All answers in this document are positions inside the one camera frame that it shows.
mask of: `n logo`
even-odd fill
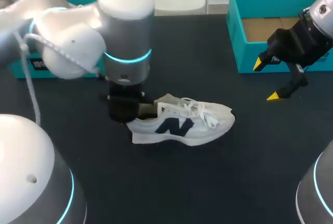
[[[163,134],[169,130],[170,134],[185,136],[193,125],[194,123],[189,118],[186,118],[181,127],[178,118],[168,118],[161,124],[161,126],[158,127],[155,133]]]

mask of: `white sneaker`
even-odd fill
[[[226,133],[234,124],[231,108],[216,103],[179,99],[170,94],[142,105],[140,116],[127,123],[135,144],[177,140],[188,146],[211,142]]]

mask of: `black table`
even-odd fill
[[[222,138],[188,147],[134,145],[108,119],[94,79],[36,80],[42,127],[81,181],[87,224],[299,223],[299,181],[333,137],[333,73],[308,73],[291,99],[266,98],[288,73],[238,74],[225,16],[156,18],[145,91],[223,103]],[[24,81],[0,72],[0,112],[33,119]]]

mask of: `white shoelace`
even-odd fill
[[[190,113],[190,117],[200,116],[201,120],[204,122],[204,124],[211,129],[216,128],[219,121],[215,119],[207,110],[204,103],[197,102],[196,100],[193,100],[191,98],[184,97],[182,98],[184,101],[188,101],[189,104],[183,103],[182,105],[184,108]]]

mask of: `cardboard box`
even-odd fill
[[[67,0],[68,2],[75,5],[85,5],[93,3],[97,0]],[[103,59],[101,58],[98,62],[98,67],[100,67],[102,74],[104,74]],[[44,62],[41,56],[38,53],[31,54],[28,57],[28,68],[32,78],[56,78],[47,67],[44,65]],[[14,76],[16,78],[25,78],[21,61],[17,61],[10,65]],[[84,77],[95,77],[94,74],[86,74]]]
[[[316,0],[230,0],[227,25],[239,73],[253,73],[258,55],[267,49],[267,39],[278,29],[290,29],[298,14]],[[308,71],[333,70],[330,50]],[[287,65],[267,65],[261,72],[289,72]]]

